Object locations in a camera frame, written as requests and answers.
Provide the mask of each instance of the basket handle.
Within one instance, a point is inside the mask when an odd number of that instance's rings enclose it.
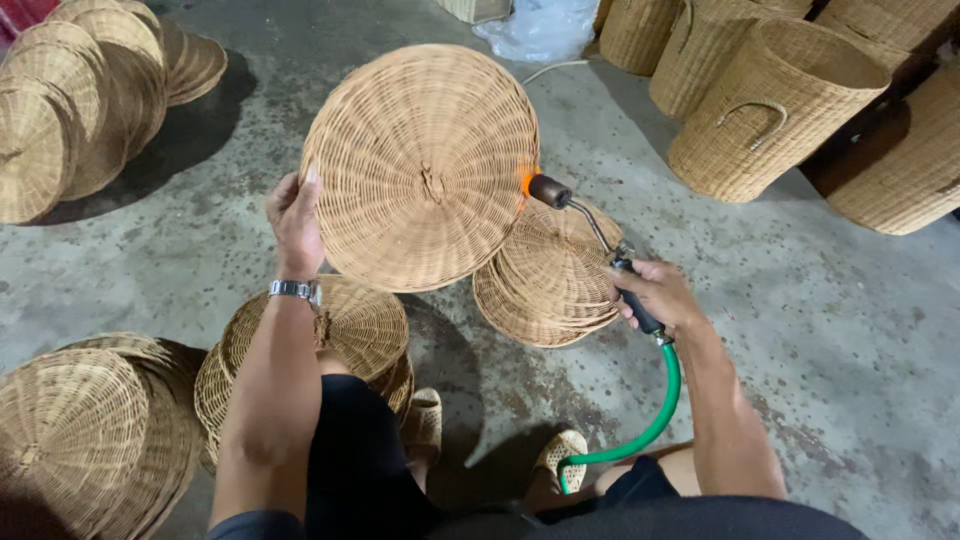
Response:
[[[938,195],[952,195],[960,189],[960,177],[954,178],[953,182],[937,189]]]
[[[747,106],[747,105],[758,105],[758,106],[760,106],[760,107],[766,107],[766,108],[769,108],[769,109],[773,109],[773,110],[775,110],[776,112],[779,112],[779,113],[780,113],[780,120],[778,120],[776,124],[774,124],[773,126],[771,126],[770,128],[768,128],[767,131],[765,131],[765,132],[763,132],[762,134],[760,134],[760,136],[757,137],[756,140],[754,141],[754,144],[751,144],[751,145],[750,145],[750,149],[751,149],[751,150],[756,150],[757,147],[759,147],[761,144],[763,144],[763,142],[766,141],[766,140],[770,137],[770,135],[773,135],[774,133],[780,131],[780,128],[782,128],[782,127],[783,127],[783,124],[786,123],[786,119],[787,119],[787,117],[788,117],[788,114],[787,114],[787,112],[786,112],[786,109],[783,107],[783,105],[777,103],[776,101],[774,101],[774,100],[772,100],[772,99],[765,99],[765,98],[748,99],[748,100],[744,100],[744,101],[740,102],[737,106],[735,106],[735,107],[733,107],[732,109],[728,110],[726,114],[721,114],[721,115],[720,115],[720,118],[717,119],[717,127],[719,128],[720,126],[722,126],[724,120],[726,120],[726,119],[727,119],[727,116],[730,116],[730,114],[731,114],[732,112],[734,112],[734,111],[737,110],[737,109],[740,109],[741,107]]]
[[[693,30],[693,0],[684,0],[684,6],[686,7],[686,35],[684,40],[680,42],[680,48],[677,49],[677,52],[681,52],[686,47],[686,43],[690,40],[690,32]],[[670,34],[673,34],[673,31],[677,29],[677,23],[680,22],[680,6],[677,6],[677,13],[673,15],[673,25],[670,26]]]

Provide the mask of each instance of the black shorts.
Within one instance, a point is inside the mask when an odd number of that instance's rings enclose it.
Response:
[[[407,471],[396,416],[356,377],[327,375],[323,384],[324,404],[307,473],[307,538],[388,533],[392,538],[422,538],[446,516]],[[542,512],[537,518],[552,524],[663,497],[679,495],[657,461],[641,456],[604,497]]]

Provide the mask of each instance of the woven sandal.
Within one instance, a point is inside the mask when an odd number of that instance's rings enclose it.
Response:
[[[558,433],[554,438],[550,439],[550,442],[543,447],[543,450],[540,451],[540,456],[537,457],[537,463],[534,465],[534,470],[537,467],[544,467],[548,469],[553,476],[557,475],[557,465],[560,463],[561,459],[565,457],[570,457],[577,454],[586,454],[587,453],[587,440],[581,435],[578,431],[575,430],[566,430],[561,433]],[[587,475],[587,465],[571,465],[564,468],[564,476],[566,477],[566,487],[569,488],[570,493],[574,491],[580,491],[580,484],[584,482],[584,477]]]
[[[440,443],[443,429],[443,405],[440,394],[433,388],[421,388],[414,392],[406,422],[400,429],[400,440],[406,446],[427,446],[436,449],[433,461],[440,459]]]

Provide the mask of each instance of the stained floor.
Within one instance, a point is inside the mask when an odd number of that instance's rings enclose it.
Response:
[[[297,167],[326,94],[403,45],[489,53],[430,0],[150,5],[223,43],[228,72],[201,100],[169,110],[106,190],[62,205],[44,226],[0,226],[5,369],[102,331],[213,345],[272,274],[261,201]],[[505,65],[518,77],[534,70]],[[795,170],[749,204],[696,195],[663,161],[679,127],[653,107],[647,84],[602,62],[531,83],[543,169],[639,247],[683,266],[770,431],[791,500],[877,539],[957,537],[960,223],[873,233],[835,214]],[[403,302],[418,384],[444,398],[445,454],[430,479],[444,506],[521,492],[555,426],[604,448],[638,433],[662,399],[657,349],[624,324],[539,350],[492,329],[469,280]],[[684,393],[662,441],[691,435]],[[202,538],[211,486],[198,472],[157,537]]]

